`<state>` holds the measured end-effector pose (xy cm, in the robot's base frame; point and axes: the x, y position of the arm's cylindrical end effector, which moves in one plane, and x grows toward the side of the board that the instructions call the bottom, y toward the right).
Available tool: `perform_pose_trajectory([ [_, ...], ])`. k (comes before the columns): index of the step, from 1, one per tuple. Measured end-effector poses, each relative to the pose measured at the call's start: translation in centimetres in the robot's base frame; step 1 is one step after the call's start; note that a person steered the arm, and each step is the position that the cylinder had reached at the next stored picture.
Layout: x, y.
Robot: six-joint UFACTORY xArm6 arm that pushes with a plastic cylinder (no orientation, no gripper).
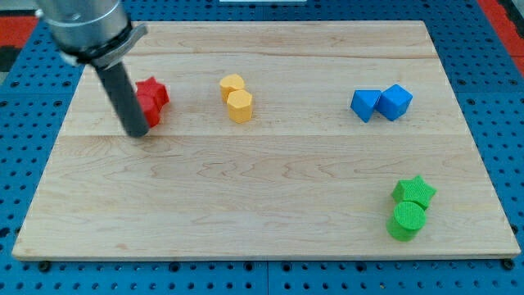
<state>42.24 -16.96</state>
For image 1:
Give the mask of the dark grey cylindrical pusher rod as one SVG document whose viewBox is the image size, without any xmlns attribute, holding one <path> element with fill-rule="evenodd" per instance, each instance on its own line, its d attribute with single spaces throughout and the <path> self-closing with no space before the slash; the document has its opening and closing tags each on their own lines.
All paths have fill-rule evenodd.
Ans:
<svg viewBox="0 0 524 295">
<path fill-rule="evenodd" d="M 125 133 L 141 138 L 149 131 L 149 123 L 134 92 L 122 62 L 106 69 L 96 68 L 97 76 L 113 106 Z"/>
</svg>

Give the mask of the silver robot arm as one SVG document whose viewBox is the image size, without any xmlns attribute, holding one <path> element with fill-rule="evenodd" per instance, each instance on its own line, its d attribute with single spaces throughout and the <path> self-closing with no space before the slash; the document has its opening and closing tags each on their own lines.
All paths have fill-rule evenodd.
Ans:
<svg viewBox="0 0 524 295">
<path fill-rule="evenodd" d="M 124 66 L 124 56 L 147 34 L 133 25 L 120 0 L 37 0 L 36 16 L 50 29 L 62 58 L 96 72 L 125 133 L 140 138 L 149 123 Z"/>
</svg>

